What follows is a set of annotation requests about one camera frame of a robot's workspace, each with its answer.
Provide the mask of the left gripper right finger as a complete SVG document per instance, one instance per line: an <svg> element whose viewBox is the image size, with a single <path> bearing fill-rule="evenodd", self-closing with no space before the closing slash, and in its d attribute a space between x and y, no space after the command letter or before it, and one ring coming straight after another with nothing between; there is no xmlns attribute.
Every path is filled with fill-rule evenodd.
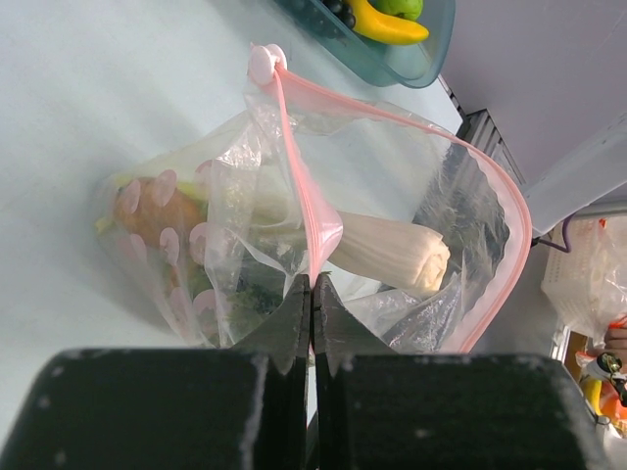
<svg viewBox="0 0 627 470"><path fill-rule="evenodd" d="M313 288L321 469L607 469L597 421L536 354L394 352Z"/></svg>

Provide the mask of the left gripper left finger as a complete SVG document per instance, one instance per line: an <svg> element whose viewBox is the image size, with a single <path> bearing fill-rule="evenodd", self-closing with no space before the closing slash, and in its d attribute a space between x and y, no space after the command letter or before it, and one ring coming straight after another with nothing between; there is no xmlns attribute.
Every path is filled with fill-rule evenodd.
<svg viewBox="0 0 627 470"><path fill-rule="evenodd" d="M75 349L36 377L5 469L301 469L312 290L229 349Z"/></svg>

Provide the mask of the clear zip top bag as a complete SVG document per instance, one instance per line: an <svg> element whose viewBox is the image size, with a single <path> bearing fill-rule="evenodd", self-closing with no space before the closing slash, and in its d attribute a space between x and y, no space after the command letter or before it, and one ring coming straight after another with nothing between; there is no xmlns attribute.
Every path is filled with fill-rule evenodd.
<svg viewBox="0 0 627 470"><path fill-rule="evenodd" d="M469 352L529 253L530 214L512 179L428 120L294 74L274 44L252 48L247 74L242 113L187 147L107 178L97 198L99 216L103 188L118 175L172 168L195 181L201 163L248 145L280 165L307 218L310 270L292 284L300 275L310 284L327 276L348 312L398 353ZM450 250L440 290L412 296L328 262L342 233L340 212L440 233Z"/></svg>

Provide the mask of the green celery stalk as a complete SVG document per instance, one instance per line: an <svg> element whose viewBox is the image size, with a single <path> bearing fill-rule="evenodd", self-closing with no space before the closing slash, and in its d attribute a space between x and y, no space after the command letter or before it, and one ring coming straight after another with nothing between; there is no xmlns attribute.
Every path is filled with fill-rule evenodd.
<svg viewBox="0 0 627 470"><path fill-rule="evenodd" d="M299 270L308 273L311 256L306 237L306 216L284 183L279 164L248 145L201 163L196 183L210 188L239 188L259 199L269 225L290 228L300 240ZM342 233L328 262L339 269L400 289L412 296L440 290L450 250L440 233L421 225L340 212Z"/></svg>

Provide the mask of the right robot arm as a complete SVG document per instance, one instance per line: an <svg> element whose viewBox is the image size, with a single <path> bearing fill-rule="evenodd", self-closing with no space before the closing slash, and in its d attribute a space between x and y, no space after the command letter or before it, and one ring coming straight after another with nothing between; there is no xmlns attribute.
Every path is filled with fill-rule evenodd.
<svg viewBox="0 0 627 470"><path fill-rule="evenodd" d="M523 189L533 236L547 234L625 183L626 116L621 115Z"/></svg>

